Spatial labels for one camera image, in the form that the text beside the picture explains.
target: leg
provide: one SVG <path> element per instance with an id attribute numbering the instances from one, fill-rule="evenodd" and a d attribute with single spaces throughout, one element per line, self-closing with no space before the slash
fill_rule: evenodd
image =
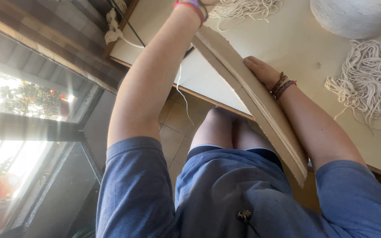
<path id="1" fill-rule="evenodd" d="M 234 126 L 232 132 L 233 148 L 235 149 L 250 149 L 256 147 L 262 147 L 271 149 L 274 151 L 272 144 L 256 131 L 254 131 L 248 124 L 248 120 L 243 117 L 239 117 Z"/>
<path id="2" fill-rule="evenodd" d="M 233 149 L 232 124 L 237 115 L 223 108 L 211 109 L 193 137 L 191 148 L 201 144 L 212 144 Z"/>

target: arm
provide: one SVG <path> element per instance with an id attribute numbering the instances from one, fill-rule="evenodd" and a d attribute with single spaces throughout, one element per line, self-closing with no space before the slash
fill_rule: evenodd
<path id="1" fill-rule="evenodd" d="M 108 147 L 126 138 L 160 139 L 158 115 L 201 20 L 179 5 L 124 78 L 111 116 Z"/>
<path id="2" fill-rule="evenodd" d="M 255 57 L 245 58 L 244 63 L 269 90 L 280 78 L 279 72 Z M 346 132 L 297 86 L 286 89 L 279 103 L 315 171 L 335 160 L 352 160 L 366 166 Z"/>

